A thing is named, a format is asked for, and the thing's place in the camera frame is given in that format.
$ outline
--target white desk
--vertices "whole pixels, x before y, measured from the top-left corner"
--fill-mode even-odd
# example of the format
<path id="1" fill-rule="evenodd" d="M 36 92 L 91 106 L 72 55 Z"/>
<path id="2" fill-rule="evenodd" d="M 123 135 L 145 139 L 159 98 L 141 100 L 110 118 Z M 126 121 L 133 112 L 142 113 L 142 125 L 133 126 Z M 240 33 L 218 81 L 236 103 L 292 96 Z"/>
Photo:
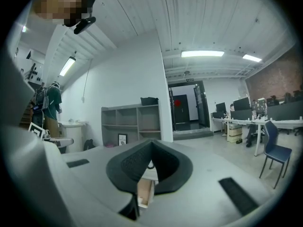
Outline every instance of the white desk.
<path id="1" fill-rule="evenodd" d="M 260 120 L 236 120 L 236 119 L 215 119 L 212 118 L 213 122 L 226 122 L 227 123 L 227 141 L 229 141 L 229 124 L 230 123 L 236 123 L 241 125 L 247 125 L 247 124 L 257 124 L 258 125 L 258 137 L 257 137 L 257 147 L 255 150 L 255 156 L 258 155 L 258 148 L 260 145 L 260 138 L 261 138 L 261 125 L 264 125 L 267 121 L 264 119 Z M 293 130 L 298 127 L 303 127 L 303 120 L 282 120 L 282 121 L 275 121 L 271 120 L 274 125 L 279 129 L 290 129 Z"/>

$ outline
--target fluorescent light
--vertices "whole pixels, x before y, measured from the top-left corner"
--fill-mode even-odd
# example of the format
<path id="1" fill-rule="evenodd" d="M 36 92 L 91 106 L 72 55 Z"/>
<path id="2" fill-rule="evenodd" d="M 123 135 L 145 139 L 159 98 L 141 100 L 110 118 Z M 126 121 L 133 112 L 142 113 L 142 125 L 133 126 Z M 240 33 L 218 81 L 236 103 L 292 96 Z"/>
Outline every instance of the fluorescent light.
<path id="1" fill-rule="evenodd" d="M 73 65 L 73 63 L 75 63 L 76 59 L 73 57 L 69 57 L 69 59 L 67 60 L 66 64 L 63 66 L 61 72 L 60 72 L 60 76 L 63 76 L 67 73 L 68 69 L 71 68 L 71 66 Z"/>
<path id="2" fill-rule="evenodd" d="M 182 51 L 181 57 L 192 56 L 223 56 L 223 51 Z"/>
<path id="3" fill-rule="evenodd" d="M 253 57 L 253 56 L 250 56 L 250 55 L 244 55 L 243 59 L 247 59 L 247 60 L 251 60 L 251 61 L 256 61 L 256 62 L 260 62 L 262 60 L 262 59 L 259 59 L 257 57 Z"/>

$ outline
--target black chair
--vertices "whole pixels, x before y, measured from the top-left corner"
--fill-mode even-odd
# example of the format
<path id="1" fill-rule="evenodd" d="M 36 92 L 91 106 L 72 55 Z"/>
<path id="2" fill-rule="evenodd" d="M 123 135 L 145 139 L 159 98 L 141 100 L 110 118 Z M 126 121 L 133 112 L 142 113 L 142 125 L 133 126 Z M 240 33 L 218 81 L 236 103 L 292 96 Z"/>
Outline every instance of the black chair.
<path id="1" fill-rule="evenodd" d="M 285 176 L 285 173 L 286 173 L 287 167 L 288 167 L 288 163 L 289 163 L 289 159 L 290 159 L 290 154 L 292 153 L 292 150 L 290 148 L 276 145 L 276 140 L 278 137 L 278 128 L 271 121 L 266 122 L 266 124 L 264 125 L 264 128 L 265 128 L 265 134 L 268 137 L 268 142 L 264 148 L 264 154 L 266 155 L 266 158 L 265 158 L 265 162 L 264 162 L 264 165 L 263 165 L 259 178 L 261 178 L 261 176 L 262 176 L 264 167 L 266 165 L 267 158 L 271 159 L 269 169 L 271 168 L 273 161 L 282 163 L 281 171 L 280 171 L 279 177 L 278 177 L 275 187 L 274 187 L 274 189 L 275 189 L 279 182 L 279 179 L 281 177 L 284 163 L 287 161 L 286 169 L 284 171 L 282 178 Z"/>

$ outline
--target black bag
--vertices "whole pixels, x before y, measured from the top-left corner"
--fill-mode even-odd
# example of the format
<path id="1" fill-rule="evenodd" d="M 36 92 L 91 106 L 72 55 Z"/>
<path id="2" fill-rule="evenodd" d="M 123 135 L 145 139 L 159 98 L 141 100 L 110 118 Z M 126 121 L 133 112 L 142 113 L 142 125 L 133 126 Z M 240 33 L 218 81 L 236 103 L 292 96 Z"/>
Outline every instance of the black bag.
<path id="1" fill-rule="evenodd" d="M 88 149 L 93 149 L 95 146 L 93 145 L 93 140 L 87 140 L 84 143 L 83 151 L 88 150 Z"/>
<path id="2" fill-rule="evenodd" d="M 142 106 L 157 105 L 158 104 L 158 98 L 154 98 L 154 97 L 141 97 L 141 104 L 142 104 Z"/>

